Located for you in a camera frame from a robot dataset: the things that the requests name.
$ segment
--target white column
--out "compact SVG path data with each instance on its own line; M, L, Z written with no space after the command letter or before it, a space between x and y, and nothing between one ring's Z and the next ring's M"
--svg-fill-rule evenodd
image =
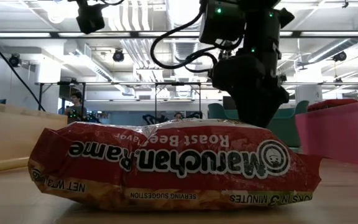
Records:
M308 65L306 70L296 69L295 79L297 82L322 82L323 76L319 65ZM303 100L309 101L309 104L317 103L323 100L321 85L303 85L295 88L296 103Z
M40 65L37 66L37 77L38 82L40 83L56 83L60 81L60 71L61 65L57 61L44 56L41 60ZM42 106L47 112L57 113L58 108L58 99L59 99L59 90L60 87L57 85L52 85L48 89L48 85L44 85L44 93L42 95Z

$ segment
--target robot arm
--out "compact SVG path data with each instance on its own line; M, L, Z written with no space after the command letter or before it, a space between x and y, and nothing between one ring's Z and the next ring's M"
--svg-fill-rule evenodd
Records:
M86 0L76 1L79 5L78 24L82 32L89 34L104 27L102 8L111 4L89 6ZM185 67L198 57L213 58L214 67L208 71L215 88L227 91L236 102L242 122L266 127L278 107L288 103L289 94L281 87L276 76L280 29L290 23L294 16L286 9L274 7L280 0L200 0L200 13L190 22L157 37L150 51L152 60L162 68ZM202 18L200 42L214 47L199 50L177 65L164 65L154 55L159 41L187 28ZM217 44L217 40L237 41L233 45ZM217 61L208 50L233 50L241 42L236 55Z

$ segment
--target camera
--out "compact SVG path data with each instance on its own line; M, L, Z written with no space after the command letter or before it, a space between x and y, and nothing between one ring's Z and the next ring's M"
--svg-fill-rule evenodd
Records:
M9 59L9 63L14 67L14 68L19 68L22 66L22 60L20 59L20 55L19 54L12 54L10 59Z
M112 59L115 62L122 62L124 60L124 53L122 49L116 49L116 52L112 55Z
M108 7L108 4L89 6L87 0L68 0L68 2L72 1L76 1L78 5L78 17L76 20L82 33L90 34L104 28L102 9Z
M340 52L340 53L334 55L333 60L334 60L334 62L343 62L346 60L346 58L347 58L346 53Z

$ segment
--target black cable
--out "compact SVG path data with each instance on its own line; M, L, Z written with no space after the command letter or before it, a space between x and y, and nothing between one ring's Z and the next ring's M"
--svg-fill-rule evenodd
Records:
M7 65L9 66L9 68L11 68L12 72L15 74L15 76L20 80L20 82L24 85L24 87L30 92L30 94L32 95L32 97L34 97L34 99L36 100L36 102L38 103L38 105L40 106L41 110L45 111L45 109L43 108L43 106L41 105L40 101L37 99L37 97L34 95L34 93L31 91L30 87L25 84L25 82L23 81L23 79L20 77L19 74L17 74L15 68L9 63L8 59L6 59L6 57L4 56L4 54L0 51L0 56L2 57L2 59L4 59L4 61L7 63Z
M179 63L177 65L164 65L163 63L161 63L160 61L157 60L157 58L154 55L154 50L155 50L155 47L157 46L157 44L162 39L168 37L169 35L172 35L172 34L178 32L178 31L181 31L181 30L193 25L195 22L197 22L201 18L201 16L203 15L203 13L205 11L205 7L206 7L206 1L201 1L200 11L192 21L190 21L190 22L188 22L186 24L183 24L180 27L174 28L174 29L162 34L161 36L157 37L154 40L154 42L153 42L153 44L152 44L152 46L150 48L150 56L152 57L152 60L153 60L154 63L156 63L158 66L160 66L162 68L165 68L165 69L177 69L177 68L181 68L181 67L183 67L183 66L185 66L185 65L190 63L189 61L185 60L184 62L181 62L181 63Z
M214 47L219 48L221 50L234 50L234 49L238 48L238 46L240 46L243 38L244 38L243 35L241 35L239 37L239 39L237 40L237 42L235 44L233 44L233 45L224 46L224 45L221 45L221 44L214 44Z
M209 58L212 59L212 62L213 62L213 65L215 66L218 62L218 60L216 60L216 58L214 57L214 55L212 55L211 53L207 53L207 52L204 52L202 54L198 54L197 56L195 56L195 59L198 59L202 56L207 56ZM193 72L193 73L203 73L203 72L208 72L210 71L212 68L206 68L206 69L202 69L202 70L195 70L195 69L191 69L191 68L188 68L186 65L185 65L185 68L189 71L189 72Z
M196 52L193 52L193 53L191 53L189 56L187 56L185 60L192 60L192 61L194 61L194 60L196 60L197 58L201 57L201 56L203 55L203 53L206 53L207 51L214 50L214 49L216 49L216 47L207 47L207 48L205 48L205 49L197 50ZM212 54L210 54L210 53L208 53L208 54L205 55L205 56L209 56L209 57L213 58L212 61L214 61L214 59L216 60L216 58L215 58Z
M119 4L123 3L125 0L121 0L121 1L116 2L116 3L108 3L108 2L106 2L106 0L100 0L100 1L105 3L105 4L107 4L107 5L109 5L109 6L118 6Z

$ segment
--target teal chair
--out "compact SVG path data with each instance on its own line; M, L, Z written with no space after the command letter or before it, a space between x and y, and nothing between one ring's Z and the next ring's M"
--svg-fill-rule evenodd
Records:
M294 108L279 109L274 114L267 129L281 139L288 147L300 147L295 116L308 111L309 101L301 101ZM209 119L239 119L237 110L225 110L219 103L208 105Z
M301 146L295 116L308 112L309 101L301 101L294 108L279 109L267 126L288 147Z
M225 110L219 103L211 103L208 105L209 119L239 119L237 110Z

